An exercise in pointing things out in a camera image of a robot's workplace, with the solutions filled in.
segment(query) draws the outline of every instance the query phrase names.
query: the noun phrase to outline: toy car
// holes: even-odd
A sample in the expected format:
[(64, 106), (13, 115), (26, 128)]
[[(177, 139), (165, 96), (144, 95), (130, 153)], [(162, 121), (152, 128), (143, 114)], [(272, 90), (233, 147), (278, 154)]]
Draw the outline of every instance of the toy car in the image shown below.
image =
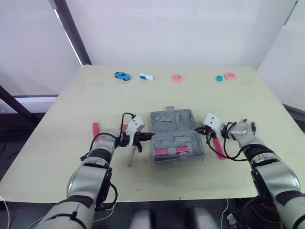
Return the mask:
[(123, 72), (116, 72), (114, 76), (115, 78), (122, 79), (124, 81), (130, 80), (130, 75)]

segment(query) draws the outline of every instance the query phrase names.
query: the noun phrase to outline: gray floor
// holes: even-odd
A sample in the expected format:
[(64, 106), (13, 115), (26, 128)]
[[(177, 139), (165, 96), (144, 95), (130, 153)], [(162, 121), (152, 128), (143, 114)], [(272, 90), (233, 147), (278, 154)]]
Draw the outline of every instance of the gray floor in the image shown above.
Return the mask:
[[(0, 141), (6, 141), (5, 149), (0, 152), (0, 179), (17, 156), (19, 150), (25, 144), (29, 134), (25, 131), (18, 135), (0, 136)], [(236, 218), (239, 217), (242, 204), (245, 199), (231, 199), (228, 211), (224, 215), (223, 229), (228, 229), (229, 225), (226, 220), (226, 215), (232, 213)], [(35, 203), (8, 203), (10, 209), (10, 229), (26, 229), (32, 222), (42, 217), (53, 204), (35, 204)], [(214, 217), (217, 224), (220, 226), (221, 212), (226, 207), (226, 199), (214, 200), (180, 200), (180, 201), (155, 201), (155, 202), (129, 202), (117, 203), (111, 217), (93, 223), (92, 228), (103, 229), (127, 229), (136, 211), (143, 207), (150, 207), (156, 213), (158, 229), (184, 229), (184, 211), (193, 205), (206, 208)], [(266, 210), (260, 205), (254, 205), (259, 214), (270, 221), (278, 222), (279, 218), (274, 213)], [(110, 211), (98, 212), (95, 219), (100, 219), (107, 216)], [(243, 217), (243, 229), (258, 229), (258, 228), (279, 228), (277, 224), (266, 223), (261, 220), (251, 208), (247, 208)], [(3, 202), (0, 202), (0, 229), (6, 229), (7, 212)]]

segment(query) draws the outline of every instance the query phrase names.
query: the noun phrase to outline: table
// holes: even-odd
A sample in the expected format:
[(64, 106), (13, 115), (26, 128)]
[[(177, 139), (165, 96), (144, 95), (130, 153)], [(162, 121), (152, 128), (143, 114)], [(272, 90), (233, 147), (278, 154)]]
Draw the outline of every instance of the table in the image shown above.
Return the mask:
[[(123, 71), (130, 81), (115, 79)], [(138, 79), (145, 72), (154, 81)], [(234, 72), (235, 81), (217, 82), (216, 76)], [(171, 81), (183, 74), (181, 83)], [(81, 67), (62, 91), (0, 182), (0, 199), (20, 202), (58, 202), (66, 198), (66, 186), (88, 152), (92, 123), (119, 128), (123, 112), (140, 115), (150, 131), (150, 112), (190, 108), (197, 126), (207, 112), (223, 122), (255, 121), (256, 134), (297, 174), (304, 192), (305, 136), (289, 113), (250, 66), (165, 67), (100, 66)], [(257, 194), (248, 162), (219, 160), (205, 144), (206, 158), (171, 164), (154, 164), (150, 142), (143, 142), (127, 167), (130, 148), (117, 148), (111, 166), (112, 183), (118, 201), (244, 198)], [(229, 154), (239, 147), (227, 141)], [(109, 192), (108, 201), (113, 199)]]

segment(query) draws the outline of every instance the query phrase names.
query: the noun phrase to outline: black cable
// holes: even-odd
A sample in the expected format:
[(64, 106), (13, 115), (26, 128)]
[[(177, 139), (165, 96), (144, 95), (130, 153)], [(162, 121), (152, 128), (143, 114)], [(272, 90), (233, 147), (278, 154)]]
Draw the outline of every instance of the black cable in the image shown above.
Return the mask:
[(10, 215), (10, 216), (11, 216), (11, 219), (10, 219), (10, 227), (9, 227), (9, 229), (11, 229), (12, 224), (13, 224), (13, 222), (14, 222), (14, 220), (15, 220), (15, 209), (13, 208), (13, 202), (10, 203), (10, 209), (11, 209), (11, 211), (13, 212), (13, 214)]
[(129, 112), (125, 112), (123, 115), (122, 115), (122, 121), (121, 121), (121, 128), (120, 128), (120, 135), (117, 139), (117, 143), (116, 143), (116, 146), (115, 147), (118, 147), (119, 143), (120, 143), (120, 140), (121, 140), (121, 137), (122, 137), (122, 132), (123, 132), (123, 122), (124, 122), (124, 116), (125, 115), (130, 115), (132, 117), (132, 119), (135, 117), (134, 114), (132, 113), (129, 113)]
[(81, 161), (85, 160), (89, 153), (90, 153), (90, 152), (88, 152), (88, 153), (86, 153), (85, 155), (81, 156), (81, 157), (80, 157), (80, 160), (81, 160)]
[(241, 154), (241, 152), (243, 152), (245, 149), (247, 149), (250, 146), (255, 146), (255, 147), (261, 147), (263, 149), (256, 151), (255, 153), (274, 153), (274, 151), (272, 151), (271, 149), (265, 147), (264, 145), (259, 145), (259, 144), (247, 144), (243, 147), (240, 148), (240, 150), (238, 151), (236, 156), (239, 156)]
[(262, 217), (262, 216), (257, 212), (257, 210), (254, 209), (253, 205), (251, 205), (251, 208), (252, 208), (252, 210), (254, 211), (254, 213), (255, 213), (260, 219), (262, 219), (263, 221), (266, 221), (266, 222), (268, 222), (268, 223), (273, 223), (273, 224), (279, 224), (279, 221), (280, 221), (279, 215), (277, 215), (277, 220), (278, 220), (278, 221), (277, 221), (277, 222), (274, 222), (274, 221), (272, 221), (272, 220), (268, 220), (268, 219)]
[(5, 147), (6, 147), (6, 141), (0, 141), (0, 142), (3, 142), (3, 147), (2, 147), (2, 149), (0, 150), (0, 153), (5, 149)]
[(8, 157), (6, 157), (5, 159), (1, 160), (1, 161), (0, 161), (0, 164), (1, 164), (2, 162), (5, 162), (6, 160), (10, 159), (10, 158), (11, 158), (12, 156), (14, 156), (15, 154), (18, 154), (19, 152), (20, 152), (20, 150), (16, 151), (15, 153), (13, 153), (13, 154), (9, 155)]
[(93, 147), (93, 144), (94, 144), (94, 141), (95, 139), (98, 137), (98, 136), (101, 136), (101, 135), (108, 135), (108, 136), (111, 136), (113, 137), (115, 140), (117, 140), (116, 136), (112, 135), (112, 134), (109, 134), (109, 133), (99, 133), (97, 134), (96, 136), (94, 136), (92, 142), (91, 142), (91, 145), (90, 145), (90, 148), (89, 148), (89, 152), (92, 150), (92, 147)]
[(210, 147), (210, 149), (213, 150), (213, 152), (215, 152), (215, 153), (218, 154), (219, 156), (222, 156), (222, 157), (224, 157), (224, 158), (230, 159), (230, 160), (232, 160), (232, 161), (247, 161), (247, 159), (233, 159), (233, 158), (231, 158), (231, 157), (227, 157), (227, 156), (225, 156), (225, 155), (222, 155), (222, 154), (218, 153), (218, 152), (217, 152), (215, 149), (213, 149), (213, 147), (211, 146), (210, 141), (209, 141), (209, 139), (208, 139), (208, 135), (206, 135), (205, 138), (206, 138), (206, 143), (208, 144), (208, 146)]
[(232, 125), (229, 127), (228, 130), (225, 130), (225, 135), (226, 135), (226, 136), (225, 136), (225, 138), (224, 138), (224, 153), (225, 153), (225, 155), (226, 155), (227, 157), (229, 157), (229, 158), (231, 158), (231, 159), (235, 159), (235, 158), (237, 158), (237, 157), (239, 156), (239, 154), (237, 154), (237, 155), (235, 155), (235, 156), (233, 156), (233, 157), (229, 156), (228, 153), (227, 153), (227, 151), (226, 151), (226, 149), (225, 149), (225, 143), (226, 143), (227, 137), (229, 137), (229, 136), (228, 136), (228, 132), (232, 129), (233, 126), (235, 126), (235, 125), (237, 124), (237, 122), (234, 122), (234, 123), (227, 123), (227, 127), (228, 127), (229, 124), (232, 124)]
[(240, 213), (240, 217), (239, 217), (239, 220), (238, 220), (238, 227), (242, 228), (242, 227), (241, 227), (241, 224), (242, 224), (242, 219), (243, 219), (243, 214), (244, 214), (245, 208), (246, 208), (249, 204), (251, 204), (252, 202), (254, 202), (254, 201), (258, 200), (258, 199), (259, 199), (259, 196), (256, 196), (256, 197), (250, 199), (249, 201), (247, 201), (247, 202), (244, 204), (243, 209), (242, 209), (242, 212)]
[(95, 211), (102, 211), (102, 210), (106, 210), (106, 209), (111, 209), (115, 205), (116, 200), (118, 199), (118, 190), (116, 189), (116, 187), (112, 183), (110, 183), (110, 186), (113, 188), (113, 190), (115, 192), (115, 198), (114, 198), (113, 202), (111, 204), (109, 204), (108, 206), (105, 206), (105, 207), (96, 207)]

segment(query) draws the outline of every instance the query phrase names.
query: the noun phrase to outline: gray plastic case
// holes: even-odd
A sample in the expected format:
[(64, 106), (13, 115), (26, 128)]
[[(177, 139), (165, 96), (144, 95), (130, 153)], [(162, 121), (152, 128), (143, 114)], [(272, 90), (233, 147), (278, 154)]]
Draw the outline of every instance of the gray plastic case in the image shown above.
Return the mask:
[[(151, 112), (152, 156), (155, 163), (178, 160), (195, 160), (205, 157), (199, 134), (194, 131), (195, 120), (190, 109)], [(176, 153), (177, 147), (186, 146), (187, 152)], [(166, 155), (156, 155), (156, 150), (167, 149)]]

